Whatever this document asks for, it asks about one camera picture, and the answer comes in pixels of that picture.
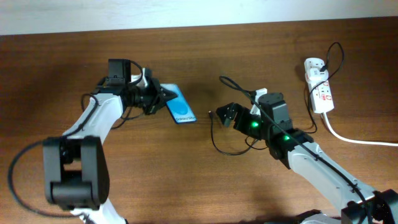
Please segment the blue Galaxy smartphone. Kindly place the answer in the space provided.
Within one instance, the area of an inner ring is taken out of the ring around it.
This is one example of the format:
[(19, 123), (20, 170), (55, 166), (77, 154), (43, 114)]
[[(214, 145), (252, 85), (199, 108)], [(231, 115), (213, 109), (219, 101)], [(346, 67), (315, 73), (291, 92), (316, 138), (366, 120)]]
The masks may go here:
[(193, 123), (197, 120), (190, 105), (176, 84), (161, 84), (161, 87), (174, 92), (177, 97), (166, 102), (167, 108), (176, 124)]

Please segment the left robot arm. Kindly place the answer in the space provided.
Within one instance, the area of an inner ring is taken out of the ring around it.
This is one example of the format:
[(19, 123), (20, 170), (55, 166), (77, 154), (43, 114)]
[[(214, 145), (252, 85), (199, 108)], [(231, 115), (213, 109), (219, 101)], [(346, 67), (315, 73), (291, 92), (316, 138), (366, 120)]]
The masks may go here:
[(45, 198), (84, 223), (126, 223), (108, 198), (109, 172), (103, 143), (127, 108), (156, 113), (177, 94), (161, 86), (149, 69), (128, 59), (110, 59), (108, 76), (89, 94), (78, 121), (60, 137), (43, 143)]

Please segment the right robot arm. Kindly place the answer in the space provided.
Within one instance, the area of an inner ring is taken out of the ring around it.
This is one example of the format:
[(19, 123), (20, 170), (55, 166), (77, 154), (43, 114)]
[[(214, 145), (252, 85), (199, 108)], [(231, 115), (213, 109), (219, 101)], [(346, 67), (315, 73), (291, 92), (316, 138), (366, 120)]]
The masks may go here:
[(237, 103), (216, 109), (224, 126), (264, 140), (270, 155), (311, 183), (338, 211), (341, 223), (397, 223), (397, 192), (380, 192), (333, 161), (313, 138), (293, 126), (281, 93), (252, 98), (257, 112)]

